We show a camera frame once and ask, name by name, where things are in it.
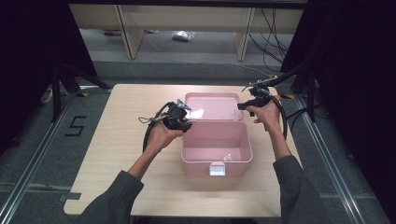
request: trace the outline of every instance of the person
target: person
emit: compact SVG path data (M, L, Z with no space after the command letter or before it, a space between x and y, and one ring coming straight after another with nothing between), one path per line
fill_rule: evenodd
M280 185L281 219L285 224L331 223L322 200L303 168L291 154L281 132L279 110L270 102L264 107L248 106L270 135L276 161L274 169ZM77 223L130 223L134 200L143 188L141 179L151 162L182 131L168 130L162 122L154 125L148 145L128 172L120 171L108 190L93 200L78 217Z

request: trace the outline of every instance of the wooden table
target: wooden table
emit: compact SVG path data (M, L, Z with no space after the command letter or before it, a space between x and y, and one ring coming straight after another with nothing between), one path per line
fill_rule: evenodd
M153 117L167 102L184 100L188 92L234 92L241 102L252 99L239 86L116 85L106 104L64 211L81 214L142 153L148 127L138 117ZM261 124L244 112L253 160L240 178L187 177L183 172L182 138L163 149L148 168L145 187L136 198L134 216L172 217L280 217L279 185L273 168L271 141ZM291 134L291 152L299 159Z

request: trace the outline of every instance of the dark gray sleeve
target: dark gray sleeve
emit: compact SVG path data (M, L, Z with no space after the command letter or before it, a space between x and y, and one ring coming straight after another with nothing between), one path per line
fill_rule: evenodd
M284 224L331 223L317 190L294 156L286 156L274 162L274 168L280 185Z
M132 205L142 188L140 180L120 171L108 190L85 208L77 223L128 224Z

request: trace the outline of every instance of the box latch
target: box latch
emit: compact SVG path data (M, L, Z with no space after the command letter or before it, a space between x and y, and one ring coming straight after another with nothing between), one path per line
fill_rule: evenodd
M215 161L210 164L210 175L225 175L225 164L221 161Z

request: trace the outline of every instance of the open pink lid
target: open pink lid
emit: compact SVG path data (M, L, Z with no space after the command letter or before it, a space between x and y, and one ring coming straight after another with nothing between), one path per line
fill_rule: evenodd
M184 103L191 108L186 119L240 120L239 96L235 93L189 92Z

